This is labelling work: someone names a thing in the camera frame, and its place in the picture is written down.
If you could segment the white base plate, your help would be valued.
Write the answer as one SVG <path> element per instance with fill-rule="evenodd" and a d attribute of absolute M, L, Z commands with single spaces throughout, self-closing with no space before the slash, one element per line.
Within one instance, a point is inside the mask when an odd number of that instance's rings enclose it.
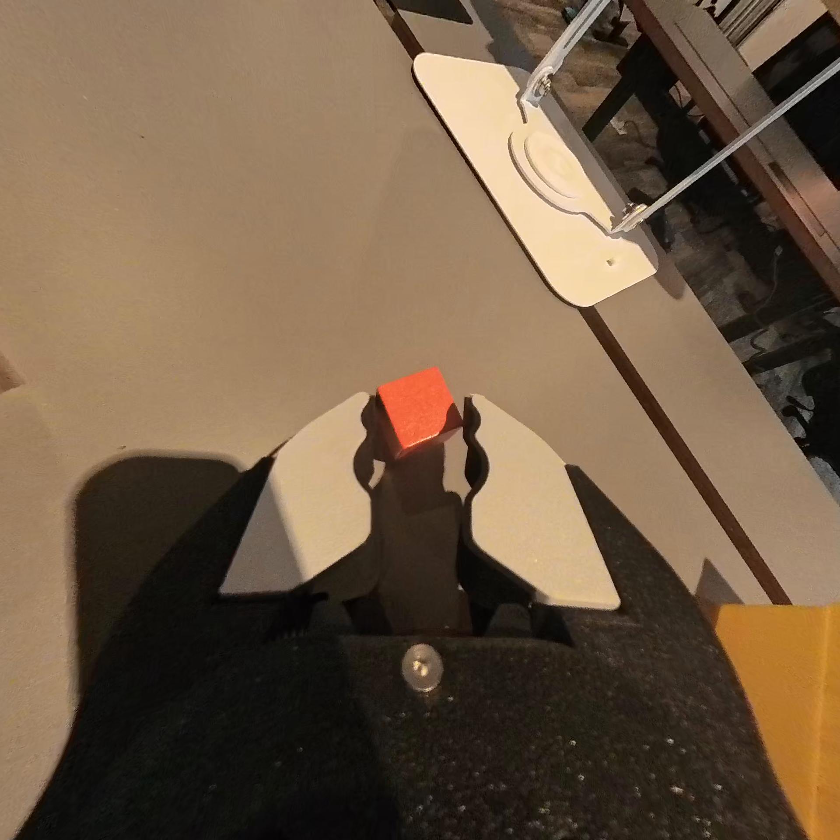
<path fill-rule="evenodd" d="M 558 297 L 589 308 L 656 275 L 643 228 L 612 233 L 624 195 L 553 95 L 520 106 L 525 70 L 423 52 L 413 76 Z"/>

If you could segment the brown desk with dark frame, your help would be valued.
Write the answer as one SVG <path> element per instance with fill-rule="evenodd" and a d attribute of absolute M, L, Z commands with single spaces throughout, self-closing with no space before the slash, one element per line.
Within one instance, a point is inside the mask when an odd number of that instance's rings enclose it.
<path fill-rule="evenodd" d="M 678 1 L 626 5 L 721 142 L 731 142 L 774 107 L 705 10 Z M 838 298 L 839 192 L 786 118 L 777 119 L 731 159 Z"/>

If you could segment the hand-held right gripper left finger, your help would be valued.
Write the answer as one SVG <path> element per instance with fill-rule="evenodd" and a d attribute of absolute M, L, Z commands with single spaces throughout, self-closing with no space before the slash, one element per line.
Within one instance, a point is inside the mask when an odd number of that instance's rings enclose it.
<path fill-rule="evenodd" d="M 357 392 L 279 447 L 220 597 L 309 592 L 351 601 L 372 592 L 379 561 L 363 421 L 370 402 Z"/>

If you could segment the yellow plastic bin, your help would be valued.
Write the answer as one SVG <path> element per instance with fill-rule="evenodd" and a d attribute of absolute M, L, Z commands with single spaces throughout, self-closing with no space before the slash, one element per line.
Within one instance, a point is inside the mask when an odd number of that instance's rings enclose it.
<path fill-rule="evenodd" d="M 714 625 L 806 835 L 838 839 L 839 604 L 726 604 Z"/>

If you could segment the red wooden cube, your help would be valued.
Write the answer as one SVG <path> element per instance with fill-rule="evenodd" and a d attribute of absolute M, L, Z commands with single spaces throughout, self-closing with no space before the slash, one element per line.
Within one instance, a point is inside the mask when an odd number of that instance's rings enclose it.
<path fill-rule="evenodd" d="M 464 424 L 437 366 L 379 385 L 375 400 L 385 445 L 393 459 L 443 443 Z"/>

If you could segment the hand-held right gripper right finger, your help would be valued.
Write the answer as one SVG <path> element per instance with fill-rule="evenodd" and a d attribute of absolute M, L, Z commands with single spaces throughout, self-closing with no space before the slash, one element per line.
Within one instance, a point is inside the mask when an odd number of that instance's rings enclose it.
<path fill-rule="evenodd" d="M 595 611 L 621 605 L 566 462 L 484 395 L 465 401 L 479 460 L 467 539 L 538 603 Z"/>

